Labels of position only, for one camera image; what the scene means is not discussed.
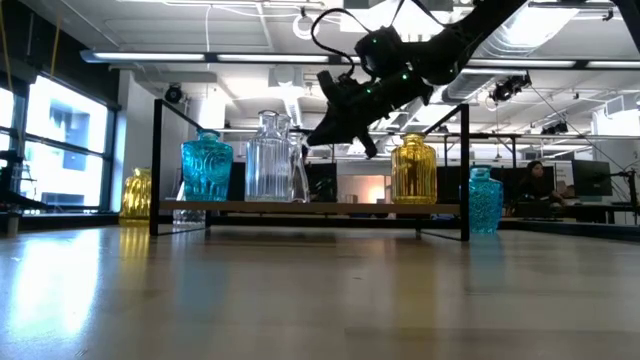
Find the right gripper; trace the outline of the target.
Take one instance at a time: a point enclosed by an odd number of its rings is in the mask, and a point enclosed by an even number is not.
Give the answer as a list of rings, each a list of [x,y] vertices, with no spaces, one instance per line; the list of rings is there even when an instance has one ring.
[[[428,104],[434,91],[433,85],[415,74],[396,74],[366,83],[344,79],[331,98],[331,110],[307,136],[306,142],[310,146],[350,144],[358,135],[366,157],[372,159],[378,150],[365,129],[417,98]]]

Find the yellow ribbed wide-mouth vase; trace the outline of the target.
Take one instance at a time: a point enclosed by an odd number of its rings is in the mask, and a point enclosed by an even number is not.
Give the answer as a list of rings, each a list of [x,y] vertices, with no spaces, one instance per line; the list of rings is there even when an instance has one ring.
[[[391,152],[391,198],[394,204],[437,202],[436,151],[425,144],[424,133],[408,133]]]

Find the clear ribbed glass vase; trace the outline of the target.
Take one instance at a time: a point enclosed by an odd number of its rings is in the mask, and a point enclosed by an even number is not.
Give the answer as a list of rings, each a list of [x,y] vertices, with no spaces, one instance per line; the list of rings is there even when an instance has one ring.
[[[260,129],[246,144],[245,200],[288,202],[290,144],[284,120],[273,110],[259,113]]]

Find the teal embossed glass vase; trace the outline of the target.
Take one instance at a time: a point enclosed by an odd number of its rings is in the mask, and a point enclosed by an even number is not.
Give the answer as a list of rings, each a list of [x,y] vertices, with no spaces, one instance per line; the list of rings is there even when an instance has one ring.
[[[224,202],[227,200],[233,148],[220,141],[213,129],[198,129],[197,139],[181,145],[184,199]]]

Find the yellow glass vase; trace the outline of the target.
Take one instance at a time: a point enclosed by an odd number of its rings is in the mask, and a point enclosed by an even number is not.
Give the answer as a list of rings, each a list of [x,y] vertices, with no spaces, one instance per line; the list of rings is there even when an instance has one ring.
[[[123,221],[148,221],[151,205],[151,169],[135,168],[124,185],[119,218]]]

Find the black computer monitor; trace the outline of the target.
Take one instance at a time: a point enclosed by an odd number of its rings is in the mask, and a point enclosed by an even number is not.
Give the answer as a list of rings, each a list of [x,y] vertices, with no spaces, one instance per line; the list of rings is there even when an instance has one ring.
[[[437,168],[437,202],[441,204],[458,204],[460,201],[460,167],[447,166]]]
[[[572,173],[573,186],[578,197],[604,197],[613,194],[608,162],[574,160]]]
[[[243,201],[245,197],[245,163],[234,162],[231,167],[228,199]]]
[[[552,167],[544,166],[545,180],[554,189],[555,173]],[[504,205],[514,205],[517,202],[524,202],[529,200],[517,199],[517,187],[526,174],[526,167],[523,168],[499,168],[496,170],[494,177],[503,183],[503,200]]]
[[[305,166],[309,183],[310,201],[337,202],[337,166],[334,163],[312,163]]]

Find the white ceiling light panel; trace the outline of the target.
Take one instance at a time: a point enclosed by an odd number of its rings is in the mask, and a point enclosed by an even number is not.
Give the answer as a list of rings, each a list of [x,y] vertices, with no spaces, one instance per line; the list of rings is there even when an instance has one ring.
[[[382,26],[392,25],[401,36],[428,37],[443,29],[437,21],[445,24],[450,19],[450,11],[431,10],[429,16],[412,0],[404,0],[399,12],[396,12],[399,3],[400,0],[383,0],[368,9],[357,9],[347,7],[347,0],[344,0],[345,9],[354,15],[354,18],[341,14],[340,31],[365,33],[365,29],[377,30]]]

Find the teal hobnail glass vase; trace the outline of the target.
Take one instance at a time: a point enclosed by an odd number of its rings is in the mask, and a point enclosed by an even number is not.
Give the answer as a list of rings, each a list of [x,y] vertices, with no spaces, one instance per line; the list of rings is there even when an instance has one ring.
[[[473,234],[494,234],[502,218],[503,183],[491,177],[492,167],[470,168],[469,222]]]

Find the person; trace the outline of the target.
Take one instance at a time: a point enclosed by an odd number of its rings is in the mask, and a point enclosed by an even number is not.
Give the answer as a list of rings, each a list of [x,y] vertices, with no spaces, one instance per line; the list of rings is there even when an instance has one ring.
[[[548,200],[565,206],[564,198],[545,180],[544,166],[534,160],[527,164],[526,174],[517,187],[517,199],[529,201]]]

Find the office desk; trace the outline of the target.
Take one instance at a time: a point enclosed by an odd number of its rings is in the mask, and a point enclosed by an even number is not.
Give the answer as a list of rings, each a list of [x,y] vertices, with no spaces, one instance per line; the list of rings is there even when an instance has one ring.
[[[554,217],[572,219],[576,222],[596,224],[616,224],[616,215],[623,215],[623,222],[631,217],[632,223],[640,223],[640,206],[632,206],[628,202],[579,202],[566,200],[563,205],[553,205],[551,211]]]

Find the large window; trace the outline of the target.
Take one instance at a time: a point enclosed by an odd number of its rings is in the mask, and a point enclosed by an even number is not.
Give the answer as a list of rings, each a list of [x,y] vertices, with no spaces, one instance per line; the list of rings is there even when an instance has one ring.
[[[57,81],[0,80],[0,150],[23,158],[13,189],[51,210],[109,208],[115,112]]]

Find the black equipment stand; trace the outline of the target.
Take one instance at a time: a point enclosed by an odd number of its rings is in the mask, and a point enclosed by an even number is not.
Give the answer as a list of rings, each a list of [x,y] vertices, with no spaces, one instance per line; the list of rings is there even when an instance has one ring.
[[[15,171],[23,158],[15,150],[0,150],[0,235],[15,237],[20,231],[45,230],[51,227],[51,219],[31,216],[31,210],[47,211],[42,202],[20,195],[13,189]]]

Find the wooden shelf black metal frame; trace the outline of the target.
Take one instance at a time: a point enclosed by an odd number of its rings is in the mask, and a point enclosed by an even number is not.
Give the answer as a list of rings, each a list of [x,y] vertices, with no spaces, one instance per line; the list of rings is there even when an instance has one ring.
[[[444,115],[436,124],[441,125],[451,117],[461,117],[461,133],[459,138],[463,149],[460,159],[460,180],[462,199],[458,205],[394,205],[394,204],[349,204],[349,203],[277,203],[277,202],[189,202],[165,201],[160,196],[161,146],[163,129],[163,111],[167,109],[177,115],[189,125],[199,128],[200,125],[183,112],[163,99],[156,99],[153,105],[152,127],[152,163],[151,163],[151,200],[149,234],[158,237],[163,234],[160,230],[162,210],[196,210],[205,213],[204,224],[199,230],[208,231],[212,226],[213,211],[224,212],[255,212],[255,213],[318,213],[318,214],[351,214],[351,213],[394,213],[409,215],[449,214],[459,217],[458,228],[460,242],[470,240],[470,206],[469,206],[469,169],[470,169],[470,110],[467,104],[460,104]]]

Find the black aluminium table frame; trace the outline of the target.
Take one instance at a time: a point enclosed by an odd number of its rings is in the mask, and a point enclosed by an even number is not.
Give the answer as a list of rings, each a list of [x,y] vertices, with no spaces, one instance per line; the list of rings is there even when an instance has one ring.
[[[115,214],[49,214],[23,216],[18,219],[20,231],[63,230],[116,225]],[[222,217],[213,216],[210,226],[241,227],[302,227],[302,228],[354,228],[354,229],[460,229],[457,220],[427,219],[365,219],[365,218],[286,218],[286,217]],[[594,223],[566,223],[544,221],[504,221],[501,230],[579,236],[606,240],[618,240],[640,244],[640,226],[606,225]]]

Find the silver ventilation duct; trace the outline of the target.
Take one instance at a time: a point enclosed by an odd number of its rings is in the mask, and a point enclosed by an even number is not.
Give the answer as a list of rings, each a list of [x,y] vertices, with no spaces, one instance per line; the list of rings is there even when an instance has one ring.
[[[489,59],[528,57],[555,37],[578,13],[577,8],[523,5],[479,46],[474,55]],[[464,70],[442,92],[442,100],[461,102],[496,79],[522,74],[523,71],[518,70]]]

